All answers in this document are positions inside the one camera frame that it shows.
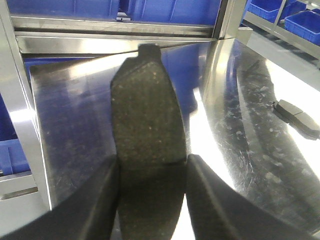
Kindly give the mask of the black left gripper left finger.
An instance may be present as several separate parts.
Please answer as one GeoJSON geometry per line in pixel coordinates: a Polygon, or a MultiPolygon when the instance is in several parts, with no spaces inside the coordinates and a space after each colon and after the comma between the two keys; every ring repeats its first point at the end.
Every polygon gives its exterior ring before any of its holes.
{"type": "Polygon", "coordinates": [[[119,196],[119,165],[108,157],[72,195],[4,240],[108,240],[119,196]]]}

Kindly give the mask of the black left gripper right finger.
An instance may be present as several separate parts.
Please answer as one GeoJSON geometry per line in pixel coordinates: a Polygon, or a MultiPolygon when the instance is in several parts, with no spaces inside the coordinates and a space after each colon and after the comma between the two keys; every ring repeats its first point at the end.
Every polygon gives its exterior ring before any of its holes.
{"type": "Polygon", "coordinates": [[[197,154],[187,158],[186,199],[197,240],[312,240],[226,184],[197,154]]]}

